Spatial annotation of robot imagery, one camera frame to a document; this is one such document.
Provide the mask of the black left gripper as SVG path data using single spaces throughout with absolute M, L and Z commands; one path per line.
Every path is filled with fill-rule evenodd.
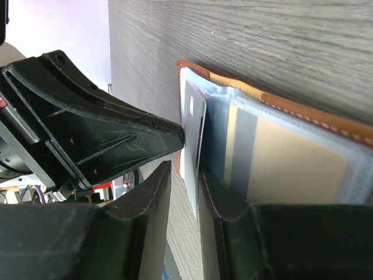
M 179 124 L 99 89 L 60 50 L 1 68 L 1 178 L 68 198 L 184 146 Z

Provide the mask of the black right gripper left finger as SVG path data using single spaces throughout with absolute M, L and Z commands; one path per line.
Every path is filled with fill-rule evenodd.
M 2 279 L 160 279 L 171 162 L 106 206 L 1 206 Z

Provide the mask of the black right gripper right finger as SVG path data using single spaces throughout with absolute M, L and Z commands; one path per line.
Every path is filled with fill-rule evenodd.
M 199 175 L 206 279 L 371 279 L 372 207 L 249 204 Z

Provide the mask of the brown leather card holder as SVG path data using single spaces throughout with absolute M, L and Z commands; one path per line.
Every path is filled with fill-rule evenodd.
M 206 102 L 199 169 L 256 204 L 367 204 L 372 127 L 178 60 Z

